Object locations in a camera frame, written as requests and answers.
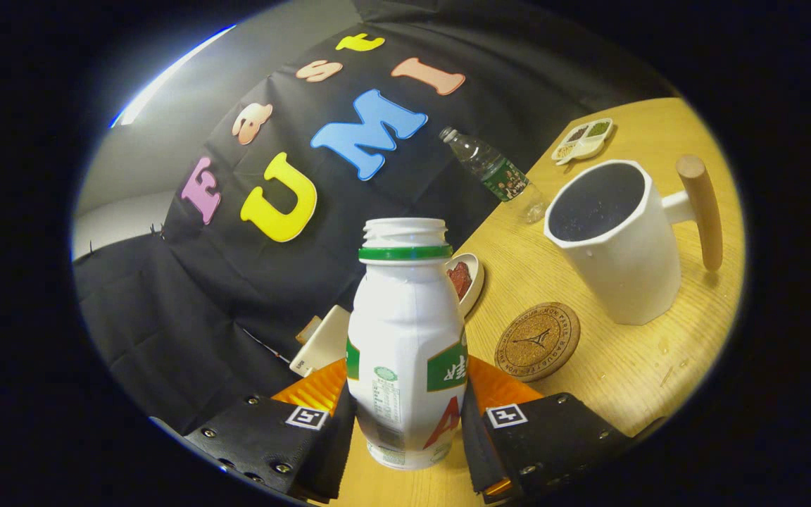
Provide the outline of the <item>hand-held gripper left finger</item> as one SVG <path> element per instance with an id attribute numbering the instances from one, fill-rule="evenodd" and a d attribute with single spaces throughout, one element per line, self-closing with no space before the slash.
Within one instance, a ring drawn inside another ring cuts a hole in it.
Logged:
<path id="1" fill-rule="evenodd" d="M 328 503 L 340 494 L 355 415 L 341 358 L 274 396 L 244 397 L 184 443 L 258 487 Z"/>

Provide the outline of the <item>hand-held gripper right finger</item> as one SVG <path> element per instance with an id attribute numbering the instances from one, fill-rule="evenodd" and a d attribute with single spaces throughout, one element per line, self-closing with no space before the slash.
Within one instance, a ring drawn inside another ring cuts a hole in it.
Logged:
<path id="1" fill-rule="evenodd" d="M 485 503 L 566 487 L 634 443 L 569 392 L 545 395 L 470 356 L 461 434 L 471 484 Z"/>

